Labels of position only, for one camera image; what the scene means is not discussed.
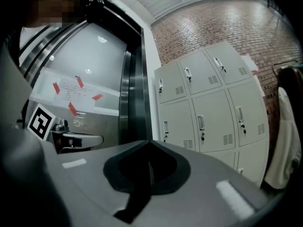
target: piece of red tape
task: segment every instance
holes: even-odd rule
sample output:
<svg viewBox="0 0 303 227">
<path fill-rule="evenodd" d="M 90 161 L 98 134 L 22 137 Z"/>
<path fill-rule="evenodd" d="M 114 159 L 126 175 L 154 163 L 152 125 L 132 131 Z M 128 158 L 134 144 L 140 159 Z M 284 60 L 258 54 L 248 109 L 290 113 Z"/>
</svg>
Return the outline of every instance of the piece of red tape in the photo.
<svg viewBox="0 0 303 227">
<path fill-rule="evenodd" d="M 55 88 L 56 94 L 59 94 L 60 93 L 60 88 L 59 88 L 57 82 L 53 83 L 53 87 Z"/>
<path fill-rule="evenodd" d="M 84 84 L 83 84 L 81 78 L 78 77 L 78 78 L 77 78 L 77 81 L 78 81 L 78 83 L 79 83 L 80 88 L 82 89 L 82 88 L 84 87 Z"/>
<path fill-rule="evenodd" d="M 94 97 L 92 97 L 92 99 L 94 99 L 95 101 L 99 100 L 101 97 L 103 97 L 102 94 L 98 94 L 98 95 L 95 95 Z"/>
<path fill-rule="evenodd" d="M 77 110 L 75 109 L 74 105 L 72 105 L 72 103 L 70 102 L 70 104 L 68 104 L 69 109 L 71 110 L 72 114 L 74 116 L 77 115 Z"/>
</svg>

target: locker vent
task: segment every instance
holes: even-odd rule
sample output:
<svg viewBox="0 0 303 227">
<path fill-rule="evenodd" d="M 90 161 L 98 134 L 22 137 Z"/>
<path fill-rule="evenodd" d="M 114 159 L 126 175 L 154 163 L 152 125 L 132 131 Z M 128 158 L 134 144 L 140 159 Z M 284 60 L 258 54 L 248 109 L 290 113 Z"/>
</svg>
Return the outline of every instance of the locker vent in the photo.
<svg viewBox="0 0 303 227">
<path fill-rule="evenodd" d="M 223 136 L 223 144 L 224 144 L 224 145 L 232 144 L 232 143 L 233 143 L 232 134 L 224 135 L 224 136 Z"/>
<path fill-rule="evenodd" d="M 263 134 L 265 132 L 265 125 L 260 124 L 258 125 L 258 134 Z"/>
<path fill-rule="evenodd" d="M 184 93 L 184 89 L 182 86 L 176 88 L 176 94 Z"/>
<path fill-rule="evenodd" d="M 247 74 L 247 71 L 246 71 L 246 69 L 244 67 L 239 68 L 239 72 L 240 72 L 241 76 Z"/>
<path fill-rule="evenodd" d="M 183 147 L 192 149 L 193 148 L 193 141 L 192 140 L 184 140 L 183 141 Z"/>
<path fill-rule="evenodd" d="M 208 77 L 207 79 L 208 79 L 210 84 L 218 82 L 218 78 L 216 76 Z"/>
</svg>

